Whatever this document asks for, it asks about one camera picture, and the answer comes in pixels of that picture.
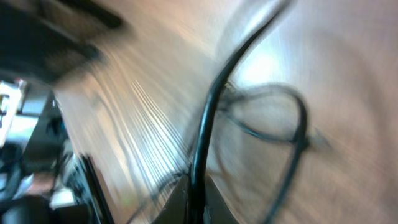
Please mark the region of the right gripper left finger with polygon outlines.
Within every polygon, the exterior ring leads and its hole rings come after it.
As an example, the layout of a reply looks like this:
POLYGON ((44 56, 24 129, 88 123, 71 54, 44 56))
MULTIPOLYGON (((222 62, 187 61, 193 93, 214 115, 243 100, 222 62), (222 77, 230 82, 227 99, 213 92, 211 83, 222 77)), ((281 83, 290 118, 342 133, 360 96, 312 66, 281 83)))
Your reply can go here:
POLYGON ((186 223, 189 178, 183 175, 170 194, 169 199, 152 224, 186 223))

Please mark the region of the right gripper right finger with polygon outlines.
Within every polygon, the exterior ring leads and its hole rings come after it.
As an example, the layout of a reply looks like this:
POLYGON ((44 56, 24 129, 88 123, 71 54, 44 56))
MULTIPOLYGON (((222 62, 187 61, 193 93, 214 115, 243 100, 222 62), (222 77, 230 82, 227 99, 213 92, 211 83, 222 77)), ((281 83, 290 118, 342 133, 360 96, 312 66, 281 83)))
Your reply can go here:
POLYGON ((210 176, 205 177, 204 224, 238 224, 239 222, 220 194, 210 176))

